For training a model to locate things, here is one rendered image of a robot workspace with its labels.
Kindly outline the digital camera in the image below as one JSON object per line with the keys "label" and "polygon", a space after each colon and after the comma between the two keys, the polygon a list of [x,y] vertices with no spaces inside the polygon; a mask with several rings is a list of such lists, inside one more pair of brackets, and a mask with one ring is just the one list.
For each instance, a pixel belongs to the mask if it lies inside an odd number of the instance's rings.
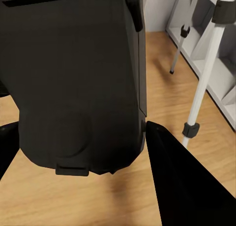
{"label": "digital camera", "polygon": [[128,167],[147,117],[143,0],[0,0],[0,97],[19,147],[56,175]]}

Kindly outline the camera tripod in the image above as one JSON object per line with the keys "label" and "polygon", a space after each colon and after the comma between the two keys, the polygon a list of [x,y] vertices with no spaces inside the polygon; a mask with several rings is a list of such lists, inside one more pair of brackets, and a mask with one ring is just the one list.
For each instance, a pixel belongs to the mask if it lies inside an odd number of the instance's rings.
{"label": "camera tripod", "polygon": [[[181,46],[183,44],[184,38],[187,37],[190,31],[190,21],[192,19],[192,15],[194,9],[196,7],[196,3],[198,0],[192,0],[189,12],[186,18],[185,24],[181,27],[181,38],[178,45],[177,53],[173,62],[172,69],[170,71],[171,74],[174,73],[175,65],[181,50]],[[212,22],[215,23],[213,34],[210,40],[210,44],[208,47],[208,51],[205,57],[204,65],[202,68],[202,72],[200,75],[200,81],[198,84],[198,88],[195,94],[195,98],[193,101],[191,113],[188,121],[185,123],[184,130],[182,134],[184,135],[182,145],[186,148],[188,141],[190,138],[194,138],[200,128],[200,124],[196,123],[196,118],[199,113],[199,109],[204,97],[204,93],[206,90],[206,86],[209,80],[209,76],[214,65],[214,61],[220,46],[220,42],[224,33],[224,29],[226,24],[234,24],[236,23],[236,0],[217,0],[215,4],[215,10],[213,13]]]}

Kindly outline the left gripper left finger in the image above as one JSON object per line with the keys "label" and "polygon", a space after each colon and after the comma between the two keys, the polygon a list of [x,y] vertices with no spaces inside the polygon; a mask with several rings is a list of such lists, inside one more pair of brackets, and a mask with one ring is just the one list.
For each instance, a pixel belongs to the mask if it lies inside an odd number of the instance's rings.
{"label": "left gripper left finger", "polygon": [[19,122],[0,126],[0,180],[19,151]]}

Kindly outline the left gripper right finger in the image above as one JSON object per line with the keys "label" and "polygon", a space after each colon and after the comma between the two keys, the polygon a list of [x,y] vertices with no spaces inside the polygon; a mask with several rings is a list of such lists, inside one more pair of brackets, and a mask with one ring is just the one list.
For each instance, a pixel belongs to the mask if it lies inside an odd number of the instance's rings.
{"label": "left gripper right finger", "polygon": [[146,141],[162,226],[236,226],[236,198],[164,126]]}

